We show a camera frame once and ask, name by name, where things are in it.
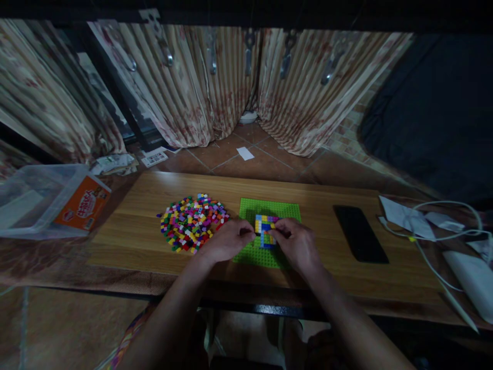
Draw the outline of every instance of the plastic container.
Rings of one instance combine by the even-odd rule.
[[[84,164],[22,167],[0,187],[0,237],[86,236],[110,193]]]

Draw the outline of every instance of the wooden table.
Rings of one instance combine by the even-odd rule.
[[[208,193],[221,201],[232,217],[242,197],[295,202],[304,224],[315,230],[316,245],[325,267],[352,295],[399,302],[443,305],[442,288],[414,244],[387,232],[377,220],[383,212],[378,192],[166,172],[144,172],[93,240],[89,263],[108,267],[178,275],[193,258],[171,251],[160,232],[156,214],[170,202]],[[390,264],[358,262],[336,219],[333,205],[362,209]],[[212,279],[306,289],[293,270],[279,270],[226,262],[218,264]]]

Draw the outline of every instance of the black phone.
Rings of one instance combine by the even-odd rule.
[[[362,210],[357,207],[334,206],[334,212],[348,240],[349,248],[360,262],[389,263]]]

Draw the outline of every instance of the curtain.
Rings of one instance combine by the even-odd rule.
[[[0,183],[28,164],[40,163],[0,139]]]
[[[64,163],[126,153],[115,122],[50,22],[0,20],[0,121]],[[8,154],[14,152],[0,145],[0,157]]]
[[[304,30],[280,78],[286,33],[264,31],[257,111],[260,126],[288,152],[310,156],[409,41],[409,33]],[[344,52],[327,85],[328,59]]]
[[[259,56],[257,42],[252,73],[246,76],[241,28],[217,28],[217,73],[212,75],[206,62],[209,27],[161,25],[174,58],[173,66],[166,67],[152,24],[120,23],[120,41],[104,24],[89,25],[140,114],[152,120],[169,144],[207,146],[231,134],[253,96]],[[132,59],[135,71],[129,68]]]

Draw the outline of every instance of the curtain hook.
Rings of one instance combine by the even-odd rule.
[[[327,60],[327,64],[322,72],[322,78],[320,80],[320,84],[325,86],[329,83],[334,75],[334,72],[339,64],[342,56],[347,52],[348,46],[351,41],[353,41],[354,37],[349,37],[347,31],[343,31],[337,34],[337,41],[335,42],[334,48],[332,49],[331,54],[329,55],[329,60]]]
[[[127,68],[130,72],[135,72],[137,70],[137,63],[135,62],[135,59],[132,57],[130,50],[128,49],[128,46],[123,39],[122,33],[120,31],[120,25],[118,24],[118,22],[116,20],[98,20],[98,23],[101,25],[103,32],[106,32],[107,35],[106,40],[109,41],[109,44],[113,49],[113,51],[115,52],[117,58],[120,60],[120,63],[123,64],[125,68]],[[130,60],[131,67],[128,66],[125,58],[121,53],[121,50],[116,47],[113,41],[115,41],[127,54],[126,57]]]
[[[257,36],[255,35],[255,30],[253,28],[248,28],[245,31],[244,42],[246,45],[245,50],[245,76],[250,76],[252,74],[252,49],[257,41]]]
[[[156,8],[140,10],[140,17],[147,21],[150,24],[151,29],[153,30],[154,36],[157,40],[157,49],[161,55],[161,63],[166,67],[173,66],[173,53],[166,41],[164,26],[159,22],[161,19],[161,15],[159,14],[159,10]]]
[[[217,72],[216,63],[216,38],[217,38],[217,27],[209,26],[206,32],[206,45],[207,45],[207,65],[209,67],[209,72],[215,75]]]
[[[295,29],[288,31],[286,35],[284,45],[286,51],[284,52],[284,57],[282,57],[281,63],[281,80],[284,80],[288,76],[289,68],[291,66],[291,49],[296,44],[298,33]]]

